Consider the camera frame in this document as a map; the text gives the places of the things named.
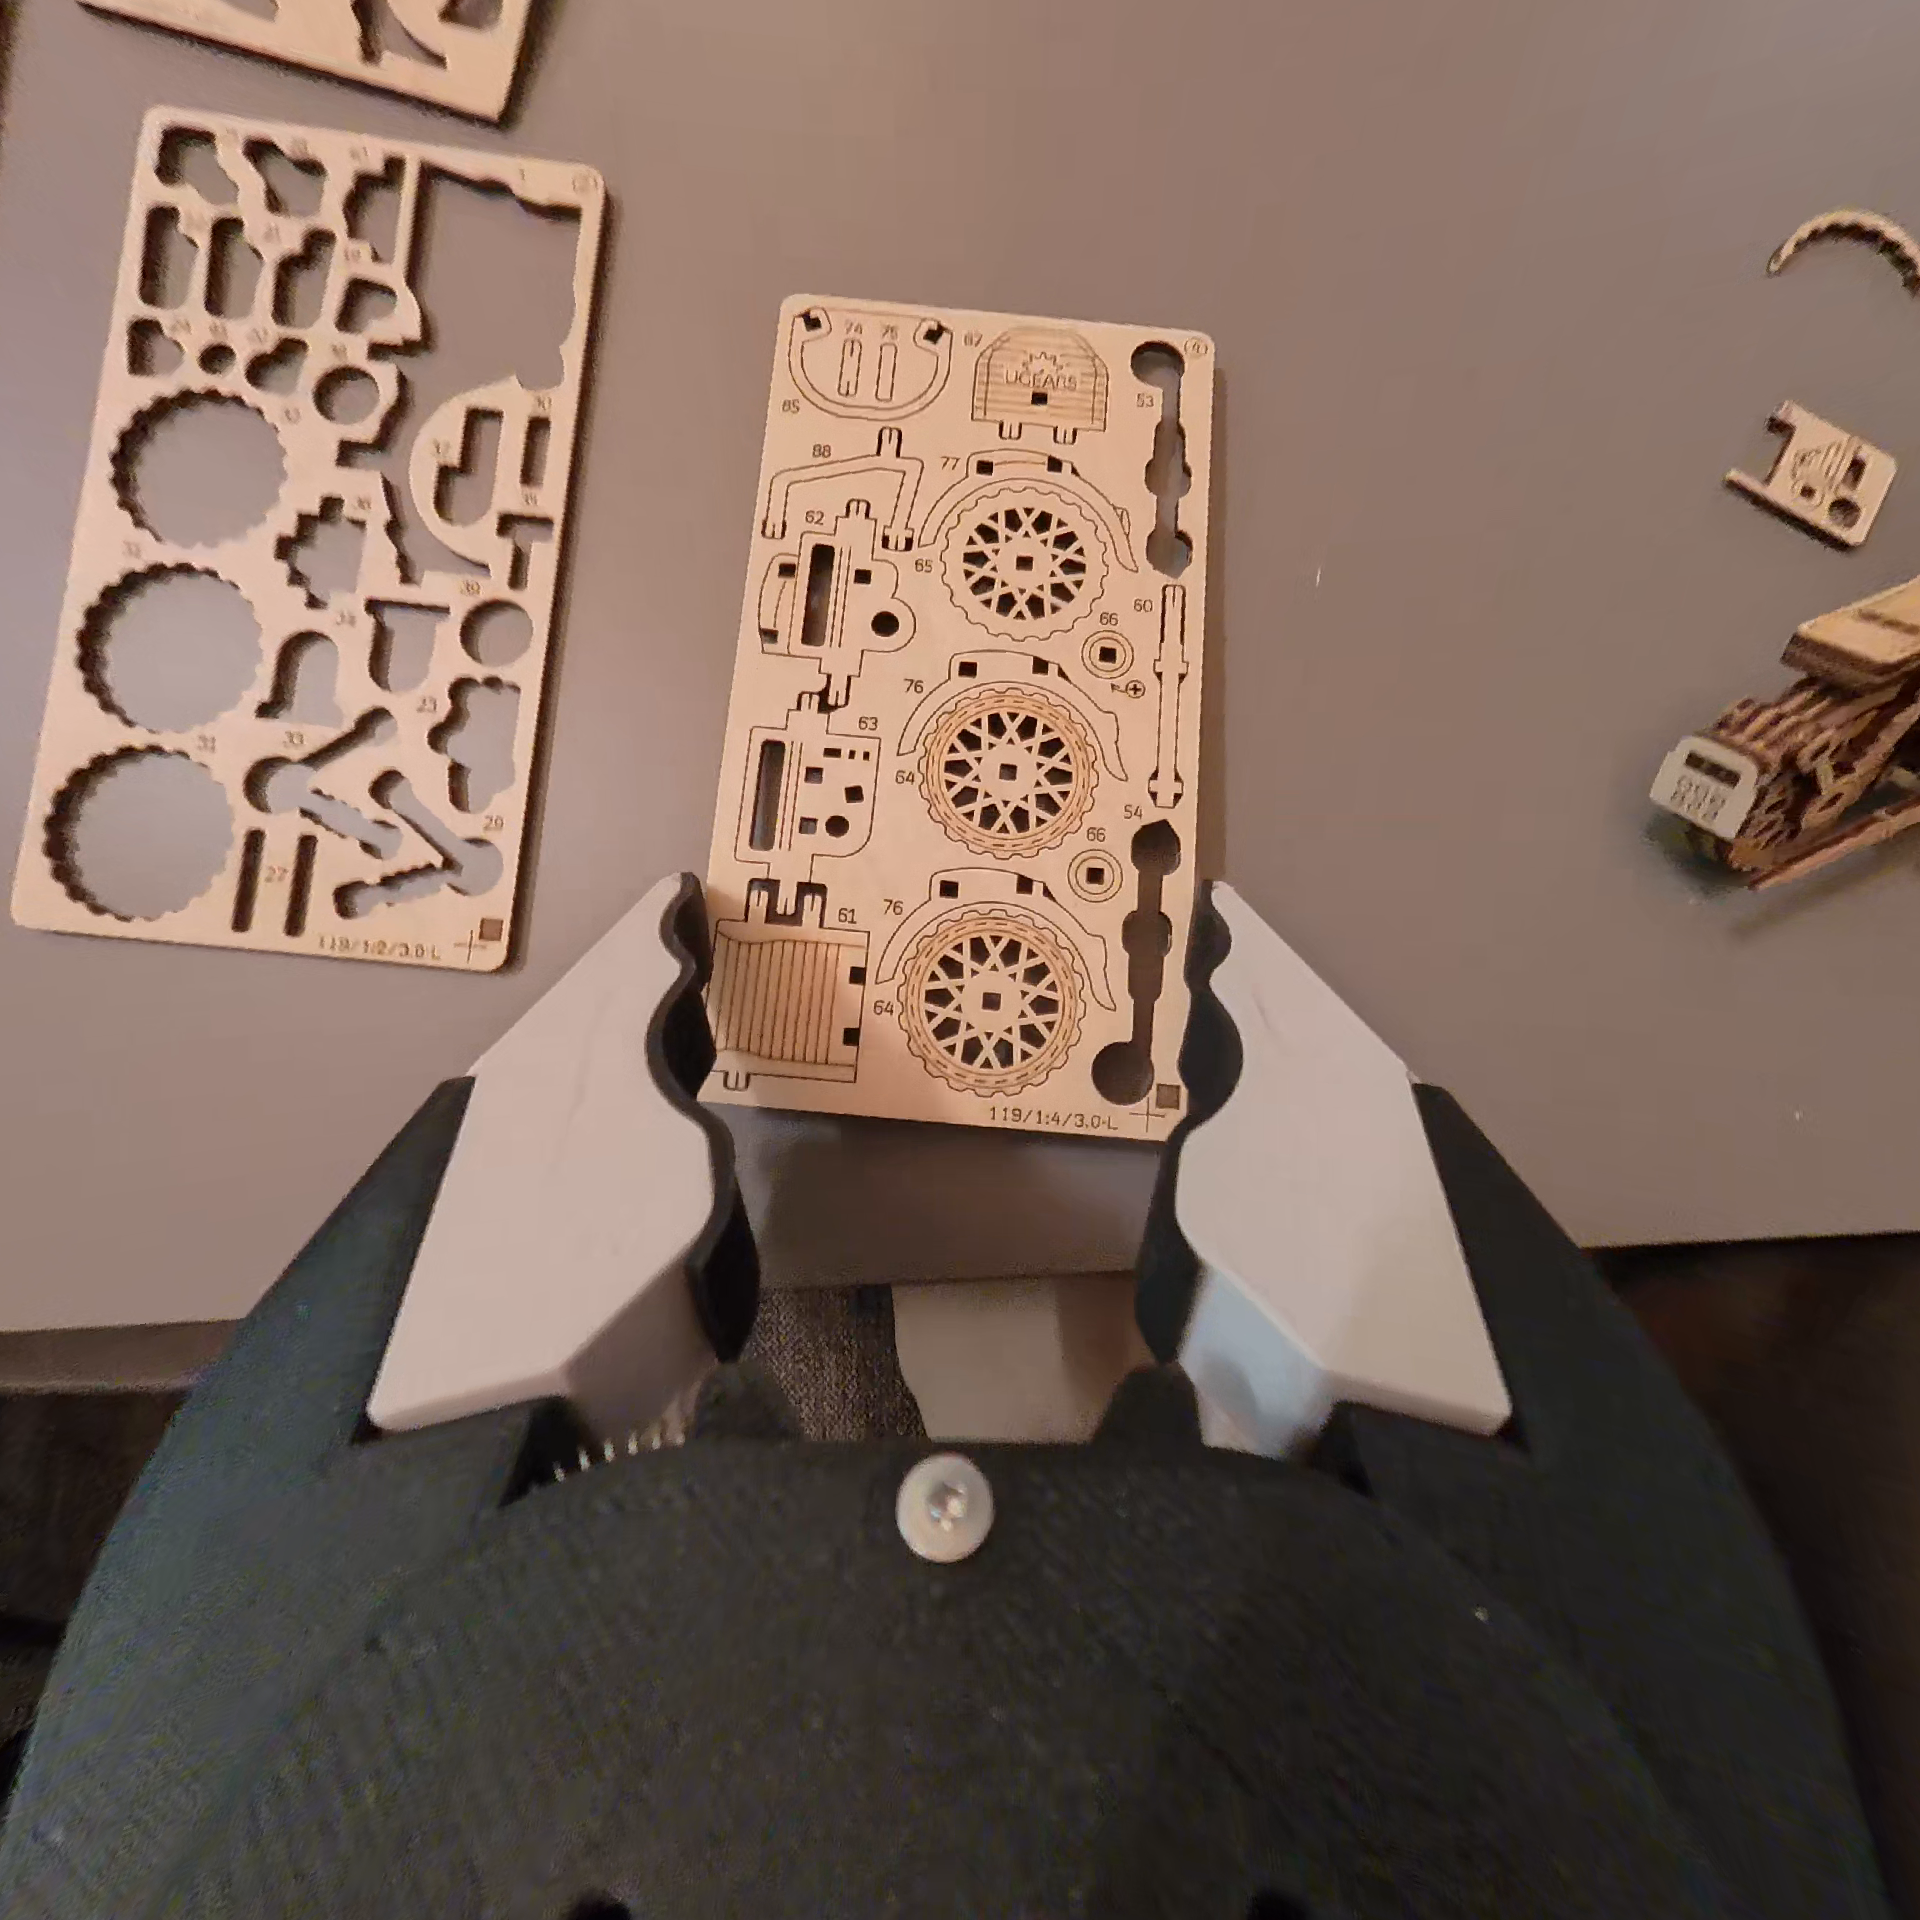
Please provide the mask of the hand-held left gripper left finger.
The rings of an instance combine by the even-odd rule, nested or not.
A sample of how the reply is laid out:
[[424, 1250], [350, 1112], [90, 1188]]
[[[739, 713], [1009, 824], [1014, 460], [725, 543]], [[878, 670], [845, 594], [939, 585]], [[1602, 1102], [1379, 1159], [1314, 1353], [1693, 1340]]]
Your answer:
[[705, 889], [649, 889], [469, 1075], [369, 1418], [418, 1433], [562, 1402], [592, 1439], [693, 1430], [762, 1268], [715, 1044]]

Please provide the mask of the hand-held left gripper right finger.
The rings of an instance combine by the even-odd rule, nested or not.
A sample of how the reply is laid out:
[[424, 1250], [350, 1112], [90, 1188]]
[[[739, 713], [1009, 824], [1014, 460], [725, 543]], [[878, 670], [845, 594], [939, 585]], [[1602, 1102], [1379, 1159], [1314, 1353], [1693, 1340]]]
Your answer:
[[1182, 1075], [1136, 1266], [1213, 1450], [1301, 1456], [1341, 1407], [1512, 1410], [1402, 1057], [1222, 881], [1195, 907]]

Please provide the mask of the wooden puzzle sheet with wheels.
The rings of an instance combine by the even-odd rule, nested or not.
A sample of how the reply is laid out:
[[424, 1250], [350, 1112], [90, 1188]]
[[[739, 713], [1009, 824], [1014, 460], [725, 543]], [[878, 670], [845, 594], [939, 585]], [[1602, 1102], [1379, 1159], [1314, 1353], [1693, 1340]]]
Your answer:
[[794, 296], [705, 902], [717, 1106], [1165, 1140], [1216, 353]]

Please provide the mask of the emptied wooden puzzle sheet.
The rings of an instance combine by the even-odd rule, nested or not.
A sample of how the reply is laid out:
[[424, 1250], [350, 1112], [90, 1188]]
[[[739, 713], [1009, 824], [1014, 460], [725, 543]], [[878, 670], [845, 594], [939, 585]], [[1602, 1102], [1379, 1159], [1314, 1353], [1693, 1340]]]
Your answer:
[[[424, 410], [452, 186], [571, 228], [561, 369]], [[606, 210], [576, 161], [146, 111], [18, 926], [508, 964]]]

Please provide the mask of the partly built wooden model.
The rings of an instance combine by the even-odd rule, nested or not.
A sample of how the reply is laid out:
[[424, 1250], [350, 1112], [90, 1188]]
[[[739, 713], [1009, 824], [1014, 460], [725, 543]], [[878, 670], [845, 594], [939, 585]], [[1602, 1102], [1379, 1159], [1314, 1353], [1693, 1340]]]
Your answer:
[[1803, 622], [1782, 664], [1779, 697], [1682, 736], [1649, 793], [1750, 891], [1917, 828], [1917, 582]]

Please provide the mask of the small flat wooden piece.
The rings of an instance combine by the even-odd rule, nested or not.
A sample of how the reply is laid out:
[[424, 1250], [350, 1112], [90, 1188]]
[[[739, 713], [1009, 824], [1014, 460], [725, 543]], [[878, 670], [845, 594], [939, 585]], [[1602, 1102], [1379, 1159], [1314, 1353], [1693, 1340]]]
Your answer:
[[1766, 432], [1779, 443], [1765, 473], [1731, 470], [1723, 484], [1826, 544], [1858, 548], [1898, 478], [1896, 455], [1794, 400], [1769, 414]]

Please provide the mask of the curved toothed wooden piece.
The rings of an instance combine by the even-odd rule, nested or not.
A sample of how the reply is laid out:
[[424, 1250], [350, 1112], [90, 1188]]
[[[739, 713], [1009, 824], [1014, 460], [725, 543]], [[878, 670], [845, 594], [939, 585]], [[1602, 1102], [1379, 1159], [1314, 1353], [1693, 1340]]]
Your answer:
[[1817, 246], [1864, 246], [1896, 270], [1910, 297], [1917, 297], [1917, 239], [1913, 231], [1873, 208], [1829, 208], [1794, 226], [1766, 256], [1766, 276], [1782, 275], [1792, 260]]

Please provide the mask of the wooden puzzle sheet offcut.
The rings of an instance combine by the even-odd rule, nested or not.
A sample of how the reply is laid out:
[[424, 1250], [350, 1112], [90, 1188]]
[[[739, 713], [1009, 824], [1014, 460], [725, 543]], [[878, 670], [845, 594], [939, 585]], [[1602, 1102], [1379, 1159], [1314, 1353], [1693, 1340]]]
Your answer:
[[88, 3], [106, 17], [498, 126], [530, 3]]

